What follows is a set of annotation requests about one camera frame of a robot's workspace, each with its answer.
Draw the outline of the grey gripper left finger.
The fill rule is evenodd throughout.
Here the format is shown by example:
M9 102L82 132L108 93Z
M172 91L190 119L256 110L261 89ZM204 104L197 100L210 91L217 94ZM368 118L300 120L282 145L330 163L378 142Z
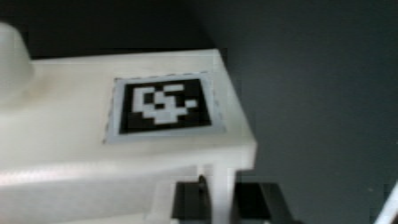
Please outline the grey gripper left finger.
M172 219L178 224L211 224L210 190L204 176L176 184Z

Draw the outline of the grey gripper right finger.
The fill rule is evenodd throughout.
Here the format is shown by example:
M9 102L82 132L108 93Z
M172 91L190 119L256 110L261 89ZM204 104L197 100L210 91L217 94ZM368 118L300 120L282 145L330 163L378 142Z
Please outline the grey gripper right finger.
M302 224L302 221L293 218L275 183L236 184L233 224Z

